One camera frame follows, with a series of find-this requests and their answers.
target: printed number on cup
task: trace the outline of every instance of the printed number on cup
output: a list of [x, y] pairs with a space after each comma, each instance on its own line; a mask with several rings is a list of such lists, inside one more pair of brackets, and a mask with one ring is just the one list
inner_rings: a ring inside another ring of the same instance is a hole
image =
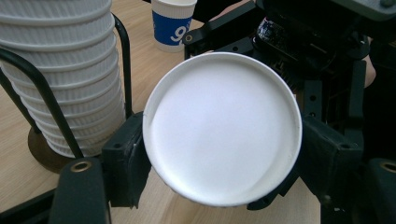
[[179, 42], [178, 44], [181, 45], [181, 38], [183, 38], [183, 35], [186, 34], [187, 30], [190, 27], [190, 23], [187, 24], [186, 26], [180, 26], [175, 30], [175, 36], [171, 36], [171, 40], [175, 42]]

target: black metal rack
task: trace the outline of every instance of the black metal rack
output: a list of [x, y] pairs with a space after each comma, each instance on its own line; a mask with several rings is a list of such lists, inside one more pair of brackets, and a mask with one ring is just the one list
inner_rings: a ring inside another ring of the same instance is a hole
[[[124, 77], [124, 97], [125, 97], [125, 116], [128, 119], [131, 115], [134, 114], [132, 110], [132, 88], [131, 88], [131, 53], [130, 53], [130, 42], [129, 36], [126, 32], [125, 27], [122, 22], [113, 14], [115, 20], [115, 28], [118, 31], [121, 42], [121, 50], [122, 50], [122, 63], [123, 63], [123, 77]], [[6, 63], [10, 63], [20, 69], [26, 76], [28, 76], [32, 82], [35, 84], [35, 87], [40, 92], [44, 102], [49, 108], [49, 111], [53, 118], [55, 119], [59, 129], [64, 135], [64, 139], [67, 144], [70, 146], [74, 156], [76, 159], [83, 158], [83, 154], [81, 149], [79, 148], [78, 142], [73, 135], [64, 114], [58, 105], [53, 92], [50, 89], [50, 85], [47, 80], [41, 74], [41, 72], [31, 63], [23, 59], [21, 56], [8, 51], [6, 49], [0, 49], [0, 60]], [[22, 112], [23, 116], [32, 126], [34, 133], [40, 134], [41, 131], [35, 124], [35, 121], [30, 116], [28, 110], [23, 105], [20, 96], [14, 91], [10, 81], [4, 75], [4, 73], [0, 69], [0, 83], [2, 87], [5, 89], [9, 97], [12, 99], [17, 108]], [[40, 157], [36, 157], [38, 161], [43, 161]], [[59, 172], [60, 167], [51, 168], [50, 165], [44, 164], [45, 167], [50, 168], [52, 171]]]

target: paper cup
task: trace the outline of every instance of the paper cup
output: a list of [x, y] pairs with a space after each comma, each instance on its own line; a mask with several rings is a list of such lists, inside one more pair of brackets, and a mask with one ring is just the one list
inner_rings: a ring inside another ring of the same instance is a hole
[[197, 0], [152, 0], [154, 39], [158, 49], [179, 52], [184, 49], [182, 37], [190, 29]]

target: dark mechanical part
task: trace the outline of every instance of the dark mechanical part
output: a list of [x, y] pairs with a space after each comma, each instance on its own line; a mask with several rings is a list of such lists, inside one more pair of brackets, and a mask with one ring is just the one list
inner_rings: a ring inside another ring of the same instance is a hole
[[137, 113], [102, 149], [106, 190], [112, 207], [138, 207], [151, 169], [142, 135], [143, 113]]
[[62, 169], [49, 223], [111, 223], [102, 165], [98, 159], [74, 160]]

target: table surface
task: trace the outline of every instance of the table surface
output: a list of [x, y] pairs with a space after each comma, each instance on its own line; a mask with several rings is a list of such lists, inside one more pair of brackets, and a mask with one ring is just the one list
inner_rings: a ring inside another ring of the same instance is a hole
[[[154, 46], [150, 10], [150, 4], [141, 0], [113, 0], [111, 8], [130, 37], [134, 112], [144, 110], [158, 81], [183, 61], [183, 52], [166, 53]], [[201, 25], [193, 21], [191, 29]], [[0, 212], [3, 212], [56, 188], [59, 176], [43, 168], [30, 153], [27, 146], [30, 126], [2, 88], [0, 102]], [[193, 203], [170, 190], [153, 170], [139, 208], [111, 208], [111, 217], [113, 223], [145, 224], [320, 222], [318, 200], [301, 179], [285, 197], [276, 197], [269, 207], [248, 211], [245, 206], [217, 208]]]

